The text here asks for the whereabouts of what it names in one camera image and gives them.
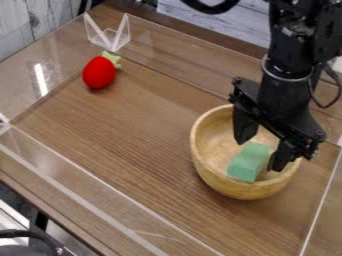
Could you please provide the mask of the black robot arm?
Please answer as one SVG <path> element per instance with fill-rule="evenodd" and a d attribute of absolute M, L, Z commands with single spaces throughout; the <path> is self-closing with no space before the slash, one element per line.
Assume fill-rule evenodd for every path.
<path fill-rule="evenodd" d="M 310 159 L 326 133 L 310 104 L 319 77 L 338 75 L 328 61 L 342 55 L 342 0 L 263 0 L 268 3 L 270 46 L 262 60 L 262 80 L 232 79 L 233 138 L 242 144 L 264 127 L 278 138 L 268 168 Z"/>

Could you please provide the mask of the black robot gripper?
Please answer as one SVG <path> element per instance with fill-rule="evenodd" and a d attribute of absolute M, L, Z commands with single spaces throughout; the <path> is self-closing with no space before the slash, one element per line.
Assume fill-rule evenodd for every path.
<path fill-rule="evenodd" d="M 235 77 L 228 101 L 233 104 L 233 138 L 244 144 L 266 128 L 279 139 L 267 170 L 280 172 L 296 158 L 311 159 L 326 133 L 310 112 L 322 68 L 282 70 L 270 60 L 262 63 L 262 80 Z"/>

